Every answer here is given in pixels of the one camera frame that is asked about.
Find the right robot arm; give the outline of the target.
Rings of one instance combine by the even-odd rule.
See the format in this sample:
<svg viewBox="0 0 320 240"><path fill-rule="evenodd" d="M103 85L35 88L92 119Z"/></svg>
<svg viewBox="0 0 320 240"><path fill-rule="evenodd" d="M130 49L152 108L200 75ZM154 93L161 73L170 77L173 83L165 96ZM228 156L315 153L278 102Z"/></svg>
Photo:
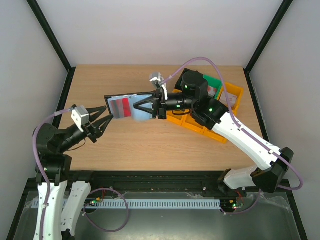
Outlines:
<svg viewBox="0 0 320 240"><path fill-rule="evenodd" d="M227 169L218 179L218 191L229 196L235 190L257 187L274 193L287 173L294 152L270 144L242 124L219 100L208 95L208 81L198 71L184 70L179 78L181 91L167 93L158 77L150 79L155 91L134 103L136 110L151 114L153 119L166 119L168 111L189 110L195 122L221 135L243 151L254 166Z"/></svg>

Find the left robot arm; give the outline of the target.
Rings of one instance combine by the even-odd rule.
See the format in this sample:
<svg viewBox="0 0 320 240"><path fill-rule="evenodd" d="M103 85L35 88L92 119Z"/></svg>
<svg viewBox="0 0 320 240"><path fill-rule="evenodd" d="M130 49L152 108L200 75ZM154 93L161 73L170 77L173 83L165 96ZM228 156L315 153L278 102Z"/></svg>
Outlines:
<svg viewBox="0 0 320 240"><path fill-rule="evenodd" d="M52 113L36 127L32 148L36 161L38 213L35 240L73 240L80 213L91 191L90 176L75 180L64 204L72 157L66 152L81 141L103 136L113 115L106 106L73 105Z"/></svg>

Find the black leather card holder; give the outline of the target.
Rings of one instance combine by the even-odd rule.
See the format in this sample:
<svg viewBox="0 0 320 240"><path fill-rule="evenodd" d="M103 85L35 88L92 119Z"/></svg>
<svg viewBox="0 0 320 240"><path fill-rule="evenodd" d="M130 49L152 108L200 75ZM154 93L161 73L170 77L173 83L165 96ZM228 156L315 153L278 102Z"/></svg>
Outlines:
<svg viewBox="0 0 320 240"><path fill-rule="evenodd" d="M105 95L104 100L109 113L114 119L132 118L144 122L157 118L154 106L155 92L124 93L120 95Z"/></svg>

